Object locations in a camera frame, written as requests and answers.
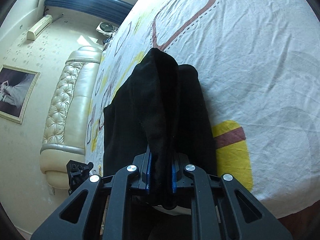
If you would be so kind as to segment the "black pants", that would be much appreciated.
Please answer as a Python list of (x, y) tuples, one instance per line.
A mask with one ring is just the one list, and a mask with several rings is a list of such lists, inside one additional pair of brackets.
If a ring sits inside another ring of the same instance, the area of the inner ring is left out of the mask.
[(173, 209), (172, 161), (216, 174), (215, 141), (197, 70), (152, 48), (104, 108), (103, 174), (114, 175), (151, 152), (150, 198)]

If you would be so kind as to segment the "cream tufted leather headboard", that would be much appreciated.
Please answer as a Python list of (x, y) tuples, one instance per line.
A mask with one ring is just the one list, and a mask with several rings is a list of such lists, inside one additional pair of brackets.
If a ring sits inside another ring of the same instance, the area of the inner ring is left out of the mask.
[(67, 190), (67, 163), (85, 161), (89, 107), (101, 55), (92, 46), (73, 51), (54, 90), (40, 149), (40, 170), (53, 188)]

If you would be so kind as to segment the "framed black white picture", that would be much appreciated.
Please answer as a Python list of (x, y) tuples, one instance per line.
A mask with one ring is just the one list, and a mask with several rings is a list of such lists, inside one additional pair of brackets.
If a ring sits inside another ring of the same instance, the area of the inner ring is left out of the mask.
[(1, 118), (22, 124), (40, 73), (7, 64), (1, 66)]

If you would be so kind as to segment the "white patterned bed sheet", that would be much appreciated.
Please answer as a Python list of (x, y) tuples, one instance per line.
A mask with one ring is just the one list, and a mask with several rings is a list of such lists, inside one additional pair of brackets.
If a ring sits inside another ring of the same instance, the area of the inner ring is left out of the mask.
[(319, 20), (306, 0), (138, 0), (102, 54), (86, 161), (103, 173), (103, 109), (151, 48), (197, 69), (231, 173), (275, 217), (319, 200)]

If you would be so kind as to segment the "dark blue curtain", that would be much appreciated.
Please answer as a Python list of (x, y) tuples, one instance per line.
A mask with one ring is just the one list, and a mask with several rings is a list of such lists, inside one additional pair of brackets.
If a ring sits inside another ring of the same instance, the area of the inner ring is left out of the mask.
[(121, 0), (45, 0), (44, 5), (87, 13), (121, 24), (133, 5)]

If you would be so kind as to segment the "white wall air conditioner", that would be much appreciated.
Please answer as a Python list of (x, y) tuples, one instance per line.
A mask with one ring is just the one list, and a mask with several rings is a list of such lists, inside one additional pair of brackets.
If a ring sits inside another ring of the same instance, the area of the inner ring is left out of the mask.
[(39, 35), (44, 31), (44, 29), (51, 25), (52, 21), (52, 15), (46, 15), (43, 18), (41, 18), (27, 31), (27, 40), (35, 41), (39, 37)]

